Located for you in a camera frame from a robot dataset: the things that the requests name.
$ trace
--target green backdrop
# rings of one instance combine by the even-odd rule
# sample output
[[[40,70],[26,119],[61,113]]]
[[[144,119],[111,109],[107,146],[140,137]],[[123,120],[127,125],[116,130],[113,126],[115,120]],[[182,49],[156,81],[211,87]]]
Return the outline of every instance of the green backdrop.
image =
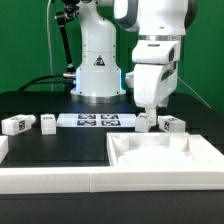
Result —
[[[179,76],[195,89],[218,113],[224,114],[224,1],[197,0],[198,14],[185,37],[184,60],[179,63]],[[31,79],[49,75],[47,43],[48,0],[20,0],[13,3],[1,0],[0,7],[0,92],[14,91]],[[59,29],[54,20],[63,4],[51,5],[50,24],[54,73],[66,70]],[[113,21],[112,9],[101,8],[99,13]],[[75,66],[81,63],[81,33],[76,20],[67,25]],[[135,33],[117,29],[117,64],[122,74],[133,69],[131,52],[137,42]],[[30,90],[50,90],[50,86],[35,86]],[[177,92],[188,93],[178,83]]]

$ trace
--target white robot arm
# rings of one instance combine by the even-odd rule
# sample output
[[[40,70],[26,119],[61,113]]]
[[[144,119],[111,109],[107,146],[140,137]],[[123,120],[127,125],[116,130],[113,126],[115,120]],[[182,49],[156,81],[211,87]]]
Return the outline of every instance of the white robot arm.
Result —
[[[182,37],[196,15],[196,0],[62,0],[79,11],[82,29],[82,64],[76,71],[75,99],[112,102],[125,94],[116,65],[116,30],[97,13],[98,6],[113,6],[120,27],[139,34],[132,60],[135,69],[126,77],[134,99],[146,113],[136,120],[136,131],[148,132],[157,123],[157,106],[166,107],[177,86],[177,62]]]
[[[176,89],[182,37],[195,10],[194,0],[114,0],[117,23],[139,33],[132,54],[136,66],[126,78],[133,80],[136,105],[146,110],[137,118],[136,131],[147,132],[156,125],[157,106],[166,106]]]

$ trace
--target black table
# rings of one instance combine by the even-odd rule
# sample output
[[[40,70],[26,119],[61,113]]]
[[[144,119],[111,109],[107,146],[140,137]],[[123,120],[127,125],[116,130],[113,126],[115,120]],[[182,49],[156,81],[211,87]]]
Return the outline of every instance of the black table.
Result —
[[[60,92],[0,94],[1,119],[20,113],[38,118],[32,130],[9,137],[10,152],[1,167],[108,166],[106,133],[130,132],[133,128],[57,128],[57,135],[42,136],[40,114],[140,111],[131,95],[121,103],[89,105],[74,102]],[[224,153],[223,116],[184,94],[170,97],[168,114],[185,120],[187,132],[201,134]],[[224,191],[0,195],[0,221],[4,224],[223,223]]]

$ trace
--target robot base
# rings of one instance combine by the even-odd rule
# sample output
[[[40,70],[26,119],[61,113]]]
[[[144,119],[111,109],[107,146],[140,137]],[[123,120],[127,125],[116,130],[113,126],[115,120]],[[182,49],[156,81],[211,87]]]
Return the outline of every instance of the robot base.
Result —
[[[109,104],[109,103],[116,103],[126,100],[126,92],[119,93],[115,96],[110,97],[94,97],[94,96],[84,96],[84,95],[78,95],[74,94],[73,90],[71,92],[71,98],[75,101],[80,101],[84,103],[92,103],[92,104]]]

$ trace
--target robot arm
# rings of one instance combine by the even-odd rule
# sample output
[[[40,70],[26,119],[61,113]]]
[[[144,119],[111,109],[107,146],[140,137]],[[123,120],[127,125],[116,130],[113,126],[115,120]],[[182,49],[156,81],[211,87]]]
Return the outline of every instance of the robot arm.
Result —
[[[122,29],[137,31],[133,50],[133,79],[136,105],[144,107],[136,121],[136,131],[147,132],[157,123],[156,108],[167,106],[177,86],[177,62],[185,28],[196,14],[195,0],[115,0],[114,17]]]

